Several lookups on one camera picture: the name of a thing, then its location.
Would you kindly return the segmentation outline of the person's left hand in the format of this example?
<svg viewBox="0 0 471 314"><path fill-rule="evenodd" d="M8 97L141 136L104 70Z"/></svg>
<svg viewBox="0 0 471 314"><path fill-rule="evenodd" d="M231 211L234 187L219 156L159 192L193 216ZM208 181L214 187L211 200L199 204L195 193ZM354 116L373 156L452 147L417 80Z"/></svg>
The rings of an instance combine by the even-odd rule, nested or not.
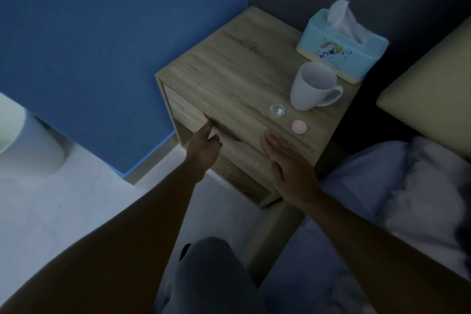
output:
<svg viewBox="0 0 471 314"><path fill-rule="evenodd" d="M195 182L203 180L206 171L214 165L220 154L220 150L210 146L210 137L213 135L211 130L212 121L208 120L188 143L184 164Z"/></svg>

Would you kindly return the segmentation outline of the person's right hand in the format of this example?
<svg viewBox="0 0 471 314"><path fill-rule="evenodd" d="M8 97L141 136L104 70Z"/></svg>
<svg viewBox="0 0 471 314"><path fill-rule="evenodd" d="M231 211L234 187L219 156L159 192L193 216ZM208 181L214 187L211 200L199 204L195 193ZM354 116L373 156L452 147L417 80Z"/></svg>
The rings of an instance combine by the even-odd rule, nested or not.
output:
<svg viewBox="0 0 471 314"><path fill-rule="evenodd" d="M286 202L310 214L325 198L314 166L291 142L270 130L263 135L262 146L271 162L282 168L285 184L277 191Z"/></svg>

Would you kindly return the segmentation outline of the wooden nightstand drawer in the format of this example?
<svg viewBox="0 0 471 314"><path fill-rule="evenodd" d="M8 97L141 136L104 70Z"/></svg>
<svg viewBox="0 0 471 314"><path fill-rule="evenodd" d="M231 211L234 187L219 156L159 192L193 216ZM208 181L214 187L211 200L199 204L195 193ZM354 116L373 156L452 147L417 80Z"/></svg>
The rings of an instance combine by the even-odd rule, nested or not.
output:
<svg viewBox="0 0 471 314"><path fill-rule="evenodd" d="M197 131L208 121L208 116L177 92L163 86L172 115L190 131ZM270 172L271 162L258 149L236 136L227 127L211 120L212 133L216 133L223 144L221 155L250 176L270 193L276 189Z"/></svg>

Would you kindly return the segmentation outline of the person's left forearm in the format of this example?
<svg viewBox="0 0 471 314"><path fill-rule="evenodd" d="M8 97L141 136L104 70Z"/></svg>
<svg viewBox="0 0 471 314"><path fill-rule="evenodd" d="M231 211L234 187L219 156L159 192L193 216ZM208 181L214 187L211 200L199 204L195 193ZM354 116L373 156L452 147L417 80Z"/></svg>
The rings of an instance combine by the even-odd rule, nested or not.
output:
<svg viewBox="0 0 471 314"><path fill-rule="evenodd" d="M151 314L195 186L185 160L145 196L62 252L0 314Z"/></svg>

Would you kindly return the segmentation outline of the person's right forearm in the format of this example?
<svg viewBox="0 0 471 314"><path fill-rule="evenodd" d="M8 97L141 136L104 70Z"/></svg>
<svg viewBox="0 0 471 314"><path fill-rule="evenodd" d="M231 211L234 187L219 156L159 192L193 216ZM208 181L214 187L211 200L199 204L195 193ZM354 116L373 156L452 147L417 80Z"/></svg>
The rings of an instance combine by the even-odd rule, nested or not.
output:
<svg viewBox="0 0 471 314"><path fill-rule="evenodd" d="M327 235L378 314L471 314L471 282L323 192L290 201Z"/></svg>

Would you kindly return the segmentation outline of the light blue bed sheet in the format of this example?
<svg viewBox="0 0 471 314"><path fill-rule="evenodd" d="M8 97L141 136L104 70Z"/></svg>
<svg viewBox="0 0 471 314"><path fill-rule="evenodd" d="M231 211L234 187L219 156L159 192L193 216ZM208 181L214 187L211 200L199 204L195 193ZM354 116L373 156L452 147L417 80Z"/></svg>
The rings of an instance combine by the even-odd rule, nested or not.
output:
<svg viewBox="0 0 471 314"><path fill-rule="evenodd" d="M377 223L380 207L407 171L409 143L388 141L358 152L321 180L322 189L346 208ZM321 228L301 222L260 286L270 314L314 314L329 288L349 270Z"/></svg>

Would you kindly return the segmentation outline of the wooden nightstand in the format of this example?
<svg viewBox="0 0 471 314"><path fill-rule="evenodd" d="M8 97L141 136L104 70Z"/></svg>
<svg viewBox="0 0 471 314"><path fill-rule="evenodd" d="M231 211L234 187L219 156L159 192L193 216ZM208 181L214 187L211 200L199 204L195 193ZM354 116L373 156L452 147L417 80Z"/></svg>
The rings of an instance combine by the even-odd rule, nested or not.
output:
<svg viewBox="0 0 471 314"><path fill-rule="evenodd" d="M156 73L180 144L187 149L194 132L172 115L164 85L265 157L261 140L271 130L289 140L315 165L360 84L339 79L344 92L333 105L306 112L292 108L291 85L301 65L308 61L295 50L300 37L300 31L250 7ZM281 118L271 118L270 107L277 103L286 112ZM306 123L308 129L304 134L292 131L295 120ZM258 208L280 197L277 191L270 193L221 154L212 170Z"/></svg>

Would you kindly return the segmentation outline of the white mug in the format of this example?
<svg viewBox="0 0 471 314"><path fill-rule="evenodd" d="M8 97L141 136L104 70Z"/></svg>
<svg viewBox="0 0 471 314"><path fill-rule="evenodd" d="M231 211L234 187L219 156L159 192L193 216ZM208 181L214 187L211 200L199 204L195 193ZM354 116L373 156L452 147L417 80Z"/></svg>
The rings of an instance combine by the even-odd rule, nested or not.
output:
<svg viewBox="0 0 471 314"><path fill-rule="evenodd" d="M337 75L327 65L310 61L298 70L291 87L290 103L294 109L308 111L332 105L343 92Z"/></svg>

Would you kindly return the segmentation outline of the person's grey trouser leg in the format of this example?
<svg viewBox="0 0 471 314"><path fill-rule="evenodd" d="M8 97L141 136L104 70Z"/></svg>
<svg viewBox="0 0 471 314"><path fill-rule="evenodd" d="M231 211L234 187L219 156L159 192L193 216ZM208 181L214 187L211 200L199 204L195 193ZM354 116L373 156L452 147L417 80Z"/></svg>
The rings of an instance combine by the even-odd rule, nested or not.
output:
<svg viewBox="0 0 471 314"><path fill-rule="evenodd" d="M161 314L268 314L248 271L227 241L192 243L178 263Z"/></svg>

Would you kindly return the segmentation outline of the light blue tissue box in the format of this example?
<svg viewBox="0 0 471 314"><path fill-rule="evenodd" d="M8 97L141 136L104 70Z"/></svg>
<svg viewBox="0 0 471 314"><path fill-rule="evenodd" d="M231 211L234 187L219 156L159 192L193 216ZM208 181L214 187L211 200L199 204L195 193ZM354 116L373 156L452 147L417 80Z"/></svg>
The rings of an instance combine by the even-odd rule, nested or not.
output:
<svg viewBox="0 0 471 314"><path fill-rule="evenodd" d="M386 52L389 40L372 34L367 43L358 43L328 26L327 17L328 10L323 8L309 19L296 51L329 66L350 84L362 82Z"/></svg>

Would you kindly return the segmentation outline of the white blanket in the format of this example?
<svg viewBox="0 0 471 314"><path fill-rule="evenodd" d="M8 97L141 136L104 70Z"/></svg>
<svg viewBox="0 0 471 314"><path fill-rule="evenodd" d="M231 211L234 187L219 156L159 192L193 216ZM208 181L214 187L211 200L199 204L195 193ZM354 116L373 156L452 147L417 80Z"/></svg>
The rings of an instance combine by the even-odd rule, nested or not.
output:
<svg viewBox="0 0 471 314"><path fill-rule="evenodd" d="M382 208L382 226L416 250L471 281L471 256L457 230L471 195L471 164L424 137L410 143L401 188Z"/></svg>

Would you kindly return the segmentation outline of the white tissue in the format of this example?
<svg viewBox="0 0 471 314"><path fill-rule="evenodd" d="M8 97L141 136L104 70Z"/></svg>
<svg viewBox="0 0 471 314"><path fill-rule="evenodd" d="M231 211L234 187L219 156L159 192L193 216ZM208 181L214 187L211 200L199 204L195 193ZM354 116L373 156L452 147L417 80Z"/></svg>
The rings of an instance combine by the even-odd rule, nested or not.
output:
<svg viewBox="0 0 471 314"><path fill-rule="evenodd" d="M360 44L367 44L372 33L357 22L347 0L335 1L328 10L327 25Z"/></svg>

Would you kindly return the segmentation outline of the beige pillow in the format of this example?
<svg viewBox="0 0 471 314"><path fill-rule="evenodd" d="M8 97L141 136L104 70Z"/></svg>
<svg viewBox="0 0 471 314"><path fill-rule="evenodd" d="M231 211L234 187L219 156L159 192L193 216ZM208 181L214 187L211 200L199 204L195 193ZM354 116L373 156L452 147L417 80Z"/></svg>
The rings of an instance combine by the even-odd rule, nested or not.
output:
<svg viewBox="0 0 471 314"><path fill-rule="evenodd" d="M376 105L471 160L471 15L394 80Z"/></svg>

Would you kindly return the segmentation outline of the white round bin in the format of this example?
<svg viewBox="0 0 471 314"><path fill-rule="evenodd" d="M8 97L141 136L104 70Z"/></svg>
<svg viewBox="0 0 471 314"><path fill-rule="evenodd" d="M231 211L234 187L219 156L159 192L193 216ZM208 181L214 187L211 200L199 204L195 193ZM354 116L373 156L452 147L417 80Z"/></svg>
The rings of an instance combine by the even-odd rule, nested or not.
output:
<svg viewBox="0 0 471 314"><path fill-rule="evenodd" d="M26 108L0 92L0 179L39 179L55 174L66 151Z"/></svg>

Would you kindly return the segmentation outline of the beige bed frame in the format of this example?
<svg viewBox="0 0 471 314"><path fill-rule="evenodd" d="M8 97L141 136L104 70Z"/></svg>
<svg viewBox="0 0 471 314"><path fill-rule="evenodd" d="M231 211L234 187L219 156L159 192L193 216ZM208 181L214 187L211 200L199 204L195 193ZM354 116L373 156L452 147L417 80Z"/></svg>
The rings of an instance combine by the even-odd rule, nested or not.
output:
<svg viewBox="0 0 471 314"><path fill-rule="evenodd" d="M260 287L305 215L278 199L266 207L265 215L252 234L241 262L256 287Z"/></svg>

